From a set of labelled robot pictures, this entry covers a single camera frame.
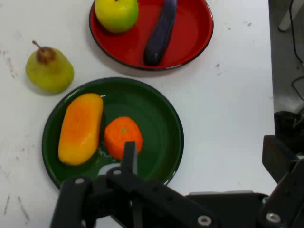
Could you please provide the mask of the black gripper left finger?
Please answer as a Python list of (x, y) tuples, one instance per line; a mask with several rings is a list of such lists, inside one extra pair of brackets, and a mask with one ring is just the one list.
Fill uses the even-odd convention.
[(220, 221), (204, 206), (169, 187), (143, 181), (137, 175), (135, 142), (127, 142), (121, 165), (92, 180), (64, 181), (53, 228), (93, 228), (111, 216), (125, 228), (218, 228)]

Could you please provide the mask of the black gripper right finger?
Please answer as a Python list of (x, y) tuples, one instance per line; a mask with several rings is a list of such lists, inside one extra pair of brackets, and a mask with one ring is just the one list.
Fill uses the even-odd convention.
[(260, 228), (304, 226), (304, 160), (274, 135), (263, 138), (262, 164), (277, 183), (258, 213)]

